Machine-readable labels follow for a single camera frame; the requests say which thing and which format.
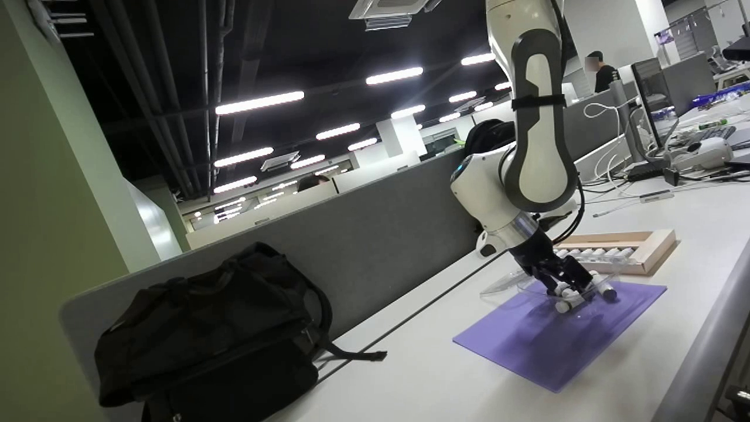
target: person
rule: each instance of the person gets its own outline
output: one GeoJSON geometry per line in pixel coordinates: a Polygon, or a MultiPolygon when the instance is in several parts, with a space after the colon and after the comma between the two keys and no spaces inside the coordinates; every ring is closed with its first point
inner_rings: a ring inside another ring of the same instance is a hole
{"type": "Polygon", "coordinates": [[[589,54],[585,55],[585,65],[594,73],[594,87],[593,87],[594,94],[607,91],[610,83],[614,80],[619,80],[615,68],[604,63],[604,54],[603,52],[589,54]]]}

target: computer monitor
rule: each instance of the computer monitor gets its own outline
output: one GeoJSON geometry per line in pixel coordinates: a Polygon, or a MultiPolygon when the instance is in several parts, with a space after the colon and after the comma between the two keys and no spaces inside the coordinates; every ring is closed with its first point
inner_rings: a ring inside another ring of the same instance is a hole
{"type": "Polygon", "coordinates": [[[659,57],[632,63],[632,76],[652,123],[652,132],[656,136],[659,148],[662,148],[680,116],[659,57]]]}

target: gray partition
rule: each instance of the gray partition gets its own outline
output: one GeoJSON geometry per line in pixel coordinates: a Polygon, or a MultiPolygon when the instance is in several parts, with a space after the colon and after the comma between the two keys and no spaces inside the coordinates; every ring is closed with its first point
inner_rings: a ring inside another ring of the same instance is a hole
{"type": "Polygon", "coordinates": [[[469,216],[450,195],[457,163],[458,151],[424,161],[74,298],[61,319],[83,372],[95,387],[95,339],[135,291],[206,271],[253,240],[283,250],[330,294],[333,335],[355,325],[472,249],[469,216]]]}
{"type": "Polygon", "coordinates": [[[714,91],[712,68],[706,54],[680,61],[662,70],[678,114],[690,107],[690,101],[714,91]]]}
{"type": "MultiPolygon", "coordinates": [[[[632,81],[625,83],[625,95],[634,97],[638,88],[632,81]]],[[[585,101],[579,101],[570,107],[565,107],[565,144],[571,154],[571,159],[579,159],[583,154],[589,154],[590,149],[610,143],[611,137],[615,137],[619,131],[619,121],[615,121],[615,113],[599,113],[599,107],[590,107],[590,114],[597,116],[585,116],[583,110],[593,102],[603,102],[603,106],[615,106],[614,94],[611,91],[603,91],[594,94],[585,101]]]]}

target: wall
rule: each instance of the wall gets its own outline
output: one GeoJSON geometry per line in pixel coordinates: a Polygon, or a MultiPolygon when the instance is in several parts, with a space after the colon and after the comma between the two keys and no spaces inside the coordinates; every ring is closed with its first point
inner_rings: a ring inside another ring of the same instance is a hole
{"type": "MultiPolygon", "coordinates": [[[[579,61],[599,48],[614,68],[654,55],[652,34],[632,0],[566,0],[565,16],[579,48],[579,61]]],[[[566,76],[581,97],[593,94],[593,73],[566,76]]]]}
{"type": "Polygon", "coordinates": [[[660,45],[654,32],[671,28],[671,18],[660,5],[660,0],[634,0],[641,25],[648,34],[652,52],[659,54],[660,45]]]}
{"type": "Polygon", "coordinates": [[[0,0],[0,420],[102,420],[61,307],[157,261],[82,87],[24,0],[0,0]]]}
{"type": "Polygon", "coordinates": [[[667,21],[678,21],[695,9],[706,7],[706,0],[678,0],[672,5],[665,5],[667,21]]]}
{"type": "Polygon", "coordinates": [[[743,36],[743,12],[736,0],[706,0],[706,5],[721,48],[743,36]]]}
{"type": "Polygon", "coordinates": [[[678,21],[701,7],[707,7],[712,31],[720,40],[720,46],[731,45],[734,40],[743,36],[743,12],[737,0],[678,0],[667,5],[667,21],[678,21]]]}

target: purple mat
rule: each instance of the purple mat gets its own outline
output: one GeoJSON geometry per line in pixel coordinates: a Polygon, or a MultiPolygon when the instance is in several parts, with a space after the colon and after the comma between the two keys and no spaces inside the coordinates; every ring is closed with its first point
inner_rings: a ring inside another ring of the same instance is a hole
{"type": "Polygon", "coordinates": [[[457,345],[530,382],[559,390],[599,355],[665,286],[614,283],[619,302],[593,298],[574,314],[556,314],[540,283],[531,283],[455,336],[457,345]]]}

